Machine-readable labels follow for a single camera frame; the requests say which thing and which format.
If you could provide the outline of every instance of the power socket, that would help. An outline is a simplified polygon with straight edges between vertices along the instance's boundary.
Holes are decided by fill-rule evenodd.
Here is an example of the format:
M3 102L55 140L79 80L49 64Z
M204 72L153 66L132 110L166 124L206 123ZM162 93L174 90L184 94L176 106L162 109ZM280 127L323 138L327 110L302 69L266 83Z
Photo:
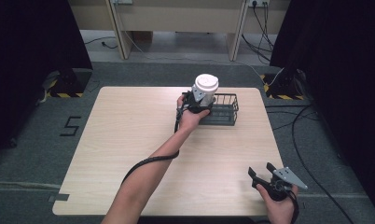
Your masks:
M257 1L257 7L264 7L265 4L269 6L270 0L248 0L248 6L253 7L254 1Z

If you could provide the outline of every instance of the black fabric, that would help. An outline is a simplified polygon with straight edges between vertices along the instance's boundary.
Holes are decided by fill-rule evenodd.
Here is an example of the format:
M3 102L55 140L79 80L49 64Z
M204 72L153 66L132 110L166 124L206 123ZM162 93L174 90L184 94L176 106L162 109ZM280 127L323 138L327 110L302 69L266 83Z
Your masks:
M35 106L49 73L91 68L68 1L0 0L0 146Z
M312 4L317 8L306 8L311 2L301 2L291 1L272 64L292 64L306 72L314 103L340 154L375 205L375 1L368 5L354 1ZM323 25L309 34L299 28L289 33L293 26L302 26L296 23L299 18L305 20L318 8L324 11L317 17L326 15ZM294 41L307 35L315 36L314 41Z

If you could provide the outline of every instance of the person's arm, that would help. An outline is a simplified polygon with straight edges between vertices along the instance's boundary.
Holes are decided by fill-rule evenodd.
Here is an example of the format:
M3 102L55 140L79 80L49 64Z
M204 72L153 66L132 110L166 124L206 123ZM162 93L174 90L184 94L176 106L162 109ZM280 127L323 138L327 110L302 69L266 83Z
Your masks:
M295 211L295 206L290 198L280 202L274 201L263 186L257 184L257 190L267 208L267 216L271 224L290 224ZM298 197L298 187L293 185L292 192Z
M178 98L178 106L181 106L182 100L183 95ZM204 110L199 114L193 114L186 110L179 122L179 130L150 157L171 156L175 154L188 139L189 135L196 129L200 119L208 114L208 110ZM136 223L171 162L172 160L151 162L132 172L120 186L102 223Z

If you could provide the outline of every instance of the table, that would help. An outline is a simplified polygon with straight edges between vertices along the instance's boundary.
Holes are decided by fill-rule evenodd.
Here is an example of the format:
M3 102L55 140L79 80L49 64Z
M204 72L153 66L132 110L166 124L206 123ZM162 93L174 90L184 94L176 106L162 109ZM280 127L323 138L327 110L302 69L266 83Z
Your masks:
M229 59L235 61L248 4L246 0L133 0L131 5L106 1L122 59L132 48L130 31L225 33Z
M189 87L104 87L100 90L60 189L53 213L105 215L120 183L174 132L176 99ZM236 93L234 126L200 125L180 149L143 216L263 216L251 166L270 181L266 163L284 167L258 89Z

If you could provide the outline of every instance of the black metal basket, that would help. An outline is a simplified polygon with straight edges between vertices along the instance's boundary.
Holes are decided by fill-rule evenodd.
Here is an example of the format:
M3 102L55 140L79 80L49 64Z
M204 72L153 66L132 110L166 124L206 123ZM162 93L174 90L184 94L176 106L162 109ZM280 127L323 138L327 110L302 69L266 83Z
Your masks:
M234 93L215 93L211 114L200 120L202 125L227 125L236 123L239 109L237 95Z

